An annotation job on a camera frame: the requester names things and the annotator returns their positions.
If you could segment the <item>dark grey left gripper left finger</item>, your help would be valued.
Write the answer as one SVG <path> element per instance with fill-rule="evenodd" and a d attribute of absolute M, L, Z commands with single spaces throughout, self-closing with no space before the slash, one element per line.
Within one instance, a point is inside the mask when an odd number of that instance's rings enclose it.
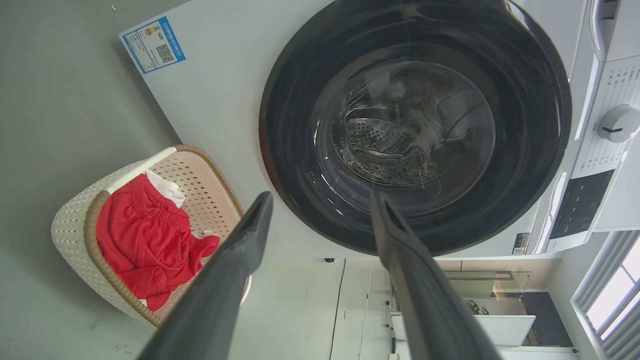
<path fill-rule="evenodd" d="M 249 277 L 260 267 L 274 196 L 259 193 L 138 355 L 140 360 L 226 360 Z"/>

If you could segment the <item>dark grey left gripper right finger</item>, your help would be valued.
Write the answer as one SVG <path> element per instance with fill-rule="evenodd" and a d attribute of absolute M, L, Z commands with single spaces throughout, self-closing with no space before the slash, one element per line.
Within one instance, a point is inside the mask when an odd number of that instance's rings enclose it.
<path fill-rule="evenodd" d="M 499 360 L 501 355 L 429 249 L 390 198 L 370 197 L 375 246 L 397 289 L 413 360 Z"/>

